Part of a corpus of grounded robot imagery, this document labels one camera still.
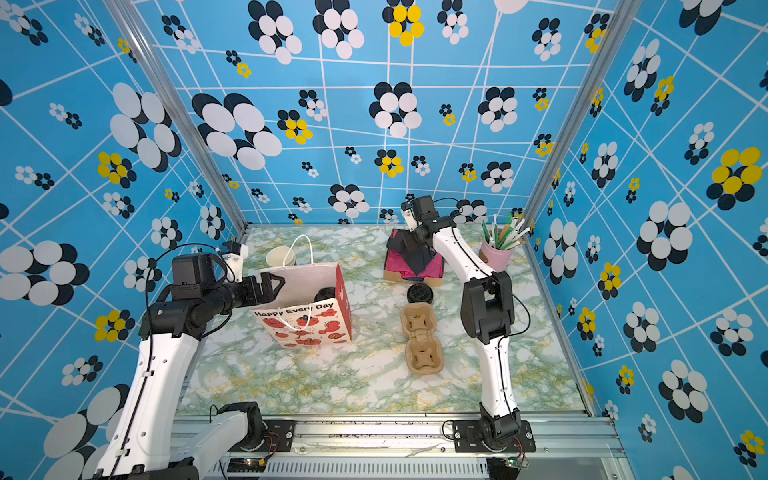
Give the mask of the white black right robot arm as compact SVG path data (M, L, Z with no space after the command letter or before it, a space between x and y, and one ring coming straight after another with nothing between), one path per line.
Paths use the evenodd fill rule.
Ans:
M481 438L491 450L499 451L522 427L509 365L515 322L511 279L505 272L492 270L470 249L456 223L438 213L432 197L406 201L401 210L416 243L438 253L463 283L460 319L477 347L482 377Z

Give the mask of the red white paper gift bag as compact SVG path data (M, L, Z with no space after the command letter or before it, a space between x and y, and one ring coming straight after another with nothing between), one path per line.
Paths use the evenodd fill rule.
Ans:
M309 261L293 266L271 268L286 284L277 299L250 308L256 319L283 348L342 345L352 340L351 308L341 265L318 262L311 239L305 234ZM336 298L315 302L321 288L334 287Z

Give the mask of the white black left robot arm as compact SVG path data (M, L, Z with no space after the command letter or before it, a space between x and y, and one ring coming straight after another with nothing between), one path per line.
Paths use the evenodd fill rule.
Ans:
M210 322L268 304L286 284L271 272L245 276L242 252L191 253L172 261L172 282L141 320L138 362L120 420L96 479L200 479L228 452L255 451L266 426L255 401L221 407L179 451L171 433L184 379Z

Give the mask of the black paper napkin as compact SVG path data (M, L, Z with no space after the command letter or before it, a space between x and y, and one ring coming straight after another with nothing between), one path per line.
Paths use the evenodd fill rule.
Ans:
M384 268L401 276L440 276L442 257L433 249L420 244L409 230L395 229L386 243Z

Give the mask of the white green paper cup stack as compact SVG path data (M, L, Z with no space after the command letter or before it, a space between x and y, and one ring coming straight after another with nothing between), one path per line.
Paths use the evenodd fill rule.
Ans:
M266 263L270 268L293 266L296 264L295 253L288 246L275 247L267 253Z

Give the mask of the black plastic cup lids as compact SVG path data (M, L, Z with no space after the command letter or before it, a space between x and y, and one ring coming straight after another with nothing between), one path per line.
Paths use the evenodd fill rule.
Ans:
M432 304L434 301L434 291L425 283L414 283L408 288L406 298L409 303Z

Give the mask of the brown pulp cup carrier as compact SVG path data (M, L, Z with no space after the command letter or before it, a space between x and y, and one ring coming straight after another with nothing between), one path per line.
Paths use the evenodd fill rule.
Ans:
M436 375L445 365L441 342L435 337L437 319L429 303L409 303L400 314L401 327L408 337L406 366L416 375Z

